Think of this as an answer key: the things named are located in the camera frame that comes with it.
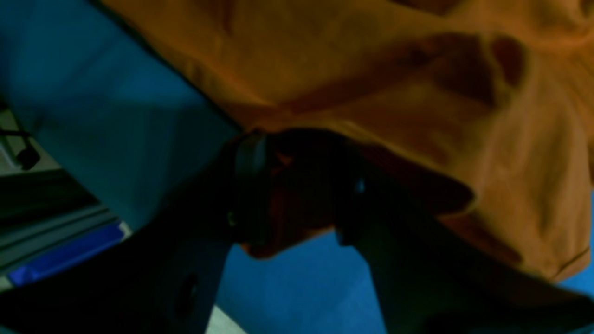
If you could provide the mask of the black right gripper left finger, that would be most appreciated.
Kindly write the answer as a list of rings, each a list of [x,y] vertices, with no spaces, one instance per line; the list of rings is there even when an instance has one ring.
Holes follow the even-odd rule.
[[[268,137],[240,136],[146,227],[53,277],[1,296],[19,334],[203,334],[234,244],[270,239]]]

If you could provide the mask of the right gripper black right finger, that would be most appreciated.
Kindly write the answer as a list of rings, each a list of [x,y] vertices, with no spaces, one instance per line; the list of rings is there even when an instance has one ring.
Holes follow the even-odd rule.
[[[367,262],[389,334],[591,334],[593,300],[475,249],[362,156],[334,146],[339,244]]]

